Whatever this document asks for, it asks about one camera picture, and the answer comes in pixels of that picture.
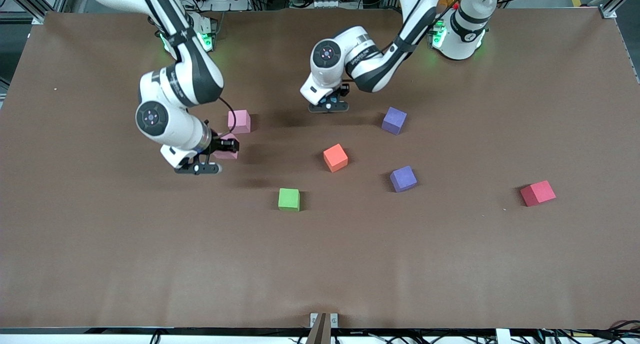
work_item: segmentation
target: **green cube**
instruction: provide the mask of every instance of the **green cube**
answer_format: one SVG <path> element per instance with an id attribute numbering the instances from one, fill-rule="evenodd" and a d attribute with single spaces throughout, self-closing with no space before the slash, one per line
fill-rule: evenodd
<path id="1" fill-rule="evenodd" d="M 300 211 L 300 191 L 298 189 L 280 189 L 278 207 L 282 211 Z"/>

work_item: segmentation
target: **foam cube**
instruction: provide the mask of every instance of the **foam cube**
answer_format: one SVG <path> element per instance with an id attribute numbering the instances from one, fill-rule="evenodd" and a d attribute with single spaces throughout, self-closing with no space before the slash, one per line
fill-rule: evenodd
<path id="1" fill-rule="evenodd" d="M 300 191 L 298 189 L 280 189 L 278 208 L 282 211 L 300 211 Z"/>
<path id="2" fill-rule="evenodd" d="M 221 139 L 236 139 L 237 137 L 234 134 L 226 134 L 221 137 Z M 238 152 L 230 152 L 230 151 L 214 151 L 213 157 L 218 160 L 233 160 L 238 158 Z"/>
<path id="3" fill-rule="evenodd" d="M 349 158 L 347 154 L 344 152 L 343 147 L 340 144 L 336 144 L 325 150 L 323 156 L 325 157 L 324 161 L 329 166 L 329 170 L 332 173 L 342 169 L 343 167 L 349 164 Z"/>
<path id="4" fill-rule="evenodd" d="M 531 184 L 520 191 L 526 206 L 538 205 L 556 198 L 547 180 Z"/>
<path id="5" fill-rule="evenodd" d="M 251 132 L 251 116 L 249 116 L 249 112 L 247 110 L 234 110 L 235 113 L 235 129 L 233 130 L 234 134 L 248 134 Z M 229 126 L 229 130 L 234 125 L 234 115 L 231 111 L 229 111 L 229 115 L 227 118 L 227 124 Z"/>
<path id="6" fill-rule="evenodd" d="M 407 113 L 390 107 L 382 121 L 382 129 L 394 135 L 400 134 L 400 129 L 402 129 L 402 125 L 405 124 L 406 119 Z"/>
<path id="7" fill-rule="evenodd" d="M 409 190 L 418 185 L 418 180 L 415 178 L 411 166 L 404 166 L 404 168 L 391 173 L 391 182 L 396 193 Z"/>

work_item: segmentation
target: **orange cube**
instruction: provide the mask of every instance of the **orange cube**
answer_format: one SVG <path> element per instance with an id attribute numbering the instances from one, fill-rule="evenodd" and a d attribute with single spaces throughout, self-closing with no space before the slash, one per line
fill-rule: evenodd
<path id="1" fill-rule="evenodd" d="M 332 173 L 342 169 L 349 163 L 349 158 L 344 151 L 345 150 L 343 150 L 343 147 L 340 144 L 325 150 L 323 155 L 325 157 L 324 161 L 327 163 L 327 166 L 329 166 L 329 170 L 331 170 Z"/>

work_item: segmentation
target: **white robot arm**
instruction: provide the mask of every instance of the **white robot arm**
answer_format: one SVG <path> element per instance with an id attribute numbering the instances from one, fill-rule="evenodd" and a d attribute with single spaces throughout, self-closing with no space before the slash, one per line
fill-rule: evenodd
<path id="1" fill-rule="evenodd" d="M 434 23 L 438 0 L 400 0 L 400 4 L 403 8 L 402 28 L 384 54 L 361 26 L 322 40 L 311 52 L 311 74 L 300 93 L 311 104 L 320 104 L 340 88 L 343 70 L 362 91 L 375 93 L 384 88 Z M 327 111 L 331 111 L 330 103 L 327 103 Z"/>
<path id="2" fill-rule="evenodd" d="M 436 26 L 434 49 L 449 59 L 468 59 L 482 44 L 497 4 L 498 0 L 460 0 L 460 7 L 446 13 Z"/>
<path id="3" fill-rule="evenodd" d="M 309 110 L 329 112 L 347 108 L 345 104 L 342 107 L 337 105 L 339 96 L 348 92 L 348 87 L 342 85 L 343 70 L 361 91 L 375 93 L 384 88 L 402 61 L 416 49 L 427 29 L 435 24 L 437 3 L 438 0 L 400 0 L 402 27 L 384 54 L 360 26 L 317 43 L 311 52 L 311 74 L 300 89 L 300 93 L 311 103 Z M 483 11 L 483 7 L 491 5 L 492 9 Z M 464 12 L 458 10 L 462 13 L 462 20 L 467 18 L 474 32 L 483 32 L 488 17 L 496 9 L 496 0 L 463 0 L 462 7 L 469 7 Z M 484 13 L 484 16 L 475 19 L 473 16 L 478 15 L 477 12 Z M 471 45 L 476 45 L 475 42 L 481 39 L 474 34 Z"/>
<path id="4" fill-rule="evenodd" d="M 176 54 L 176 63 L 142 75 L 138 129 L 162 145 L 161 153 L 177 173 L 218 173 L 208 162 L 215 150 L 237 152 L 235 139 L 225 140 L 195 116 L 190 107 L 220 98 L 224 81 L 217 66 L 202 48 L 179 0 L 96 0 L 101 4 L 149 15 Z M 199 156 L 206 155 L 206 162 Z"/>

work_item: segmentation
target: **green led light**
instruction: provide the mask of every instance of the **green led light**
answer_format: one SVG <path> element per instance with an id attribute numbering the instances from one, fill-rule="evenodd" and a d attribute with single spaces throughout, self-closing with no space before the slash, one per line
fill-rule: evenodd
<path id="1" fill-rule="evenodd" d="M 213 49 L 213 45 L 211 45 L 211 40 L 208 39 L 208 34 L 199 34 L 198 39 L 202 45 L 202 48 L 205 51 L 210 51 Z"/>
<path id="2" fill-rule="evenodd" d="M 443 27 L 442 31 L 440 31 L 438 34 L 434 35 L 434 47 L 435 48 L 440 48 L 442 46 L 442 43 L 444 42 L 444 38 L 446 36 L 446 32 L 447 28 Z"/>
<path id="3" fill-rule="evenodd" d="M 201 43 L 202 48 L 205 51 L 210 51 L 213 49 L 213 43 L 209 37 L 210 37 L 210 34 L 198 35 L 198 41 Z M 164 38 L 163 34 L 160 34 L 160 39 L 162 39 L 162 43 L 165 45 L 164 49 L 166 51 L 169 51 L 169 43 L 166 42 L 166 39 Z"/>
<path id="4" fill-rule="evenodd" d="M 484 38 L 484 34 L 485 34 L 485 30 L 482 30 L 482 34 L 480 34 L 480 37 L 478 38 L 478 44 L 476 45 L 475 48 L 480 47 L 480 45 L 482 45 L 482 38 Z"/>

